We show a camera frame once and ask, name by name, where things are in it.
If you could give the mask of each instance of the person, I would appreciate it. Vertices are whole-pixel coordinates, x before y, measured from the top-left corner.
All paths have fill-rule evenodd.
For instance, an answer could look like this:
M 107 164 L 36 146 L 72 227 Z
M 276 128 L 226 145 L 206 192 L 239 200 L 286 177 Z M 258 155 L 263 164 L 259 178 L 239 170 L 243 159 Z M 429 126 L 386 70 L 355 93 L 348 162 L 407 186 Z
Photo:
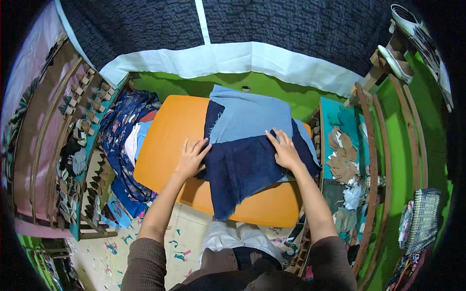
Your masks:
M 291 139 L 283 131 L 273 130 L 278 139 L 267 131 L 265 134 L 276 149 L 275 160 L 293 172 L 302 196 L 311 235 L 309 261 L 314 279 L 306 282 L 282 271 L 279 252 L 273 251 L 275 247 L 259 229 L 246 224 L 237 230 L 214 220 L 204 239 L 200 269 L 172 291 L 357 289 L 344 242 L 324 197 Z M 201 163 L 212 147 L 209 144 L 203 149 L 207 142 L 208 139 L 189 143 L 186 139 L 176 170 L 147 211 L 137 239 L 130 246 L 121 290 L 165 290 L 165 230 L 181 187 L 187 178 L 205 169 Z

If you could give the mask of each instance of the hand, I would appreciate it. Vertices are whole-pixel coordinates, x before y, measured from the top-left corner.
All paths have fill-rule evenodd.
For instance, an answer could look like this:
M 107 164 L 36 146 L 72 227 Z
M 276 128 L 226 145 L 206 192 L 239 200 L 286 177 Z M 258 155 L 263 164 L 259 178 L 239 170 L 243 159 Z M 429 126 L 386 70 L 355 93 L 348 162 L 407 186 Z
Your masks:
M 268 137 L 277 151 L 275 154 L 275 161 L 277 164 L 287 168 L 288 170 L 291 170 L 292 172 L 304 166 L 303 162 L 299 158 L 298 152 L 295 149 L 295 145 L 288 137 L 288 135 L 282 130 L 274 129 L 274 132 L 280 139 L 280 142 L 278 142 L 278 140 L 268 131 L 265 131 L 265 135 Z
M 203 140 L 196 140 L 195 142 L 188 145 L 188 139 L 186 138 L 185 143 L 183 144 L 183 149 L 181 150 L 181 157 L 176 167 L 175 172 L 180 174 L 180 177 L 186 180 L 189 177 L 194 176 L 203 169 L 206 168 L 206 165 L 200 165 L 202 159 L 207 155 L 212 145 L 209 144 L 202 152 L 202 147 L 208 142 L 208 138 Z

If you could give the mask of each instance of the orange table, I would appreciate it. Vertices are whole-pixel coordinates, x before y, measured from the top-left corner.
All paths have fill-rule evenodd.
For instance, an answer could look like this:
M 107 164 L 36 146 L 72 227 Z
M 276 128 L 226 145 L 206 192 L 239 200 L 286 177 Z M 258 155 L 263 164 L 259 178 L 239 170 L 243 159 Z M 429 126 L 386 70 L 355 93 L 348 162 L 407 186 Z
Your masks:
M 170 95 L 152 123 L 139 152 L 134 178 L 161 192 L 178 164 L 185 138 L 204 136 L 208 98 Z M 309 134 L 310 127 L 305 124 Z M 180 191 L 178 202 L 213 215 L 209 182 L 190 178 Z M 301 197 L 296 182 L 276 183 L 246 198 L 230 219 L 246 223 L 293 227 L 298 219 Z

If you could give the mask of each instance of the sweater sleeve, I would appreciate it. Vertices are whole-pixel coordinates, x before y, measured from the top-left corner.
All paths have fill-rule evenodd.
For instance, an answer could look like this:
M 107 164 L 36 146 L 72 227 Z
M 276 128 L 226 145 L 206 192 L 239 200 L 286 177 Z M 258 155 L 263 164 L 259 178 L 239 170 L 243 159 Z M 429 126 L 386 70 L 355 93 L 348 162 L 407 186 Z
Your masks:
M 309 256 L 315 290 L 357 290 L 345 244 L 340 237 L 320 239 L 311 246 Z
M 163 243 L 151 238 L 137 239 L 130 245 L 121 291 L 165 290 L 166 263 Z

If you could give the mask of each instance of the white cloth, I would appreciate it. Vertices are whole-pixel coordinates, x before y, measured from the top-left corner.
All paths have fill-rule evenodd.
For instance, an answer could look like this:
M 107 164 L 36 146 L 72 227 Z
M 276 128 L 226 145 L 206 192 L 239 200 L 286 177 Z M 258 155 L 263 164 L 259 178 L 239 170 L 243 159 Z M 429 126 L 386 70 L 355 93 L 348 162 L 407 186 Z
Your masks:
M 136 167 L 135 156 L 136 156 L 136 149 L 137 149 L 137 133 L 139 132 L 141 126 L 139 123 L 136 123 L 133 126 L 133 130 L 131 131 L 130 135 L 124 142 L 124 151 L 130 158 L 130 162 Z
M 248 247 L 264 251 L 276 258 L 280 264 L 284 263 L 278 248 L 270 242 L 257 225 L 245 223 L 236 228 L 227 225 L 223 221 L 213 220 L 202 244 L 199 264 L 201 264 L 202 254 L 207 248 L 220 251 L 237 247 Z

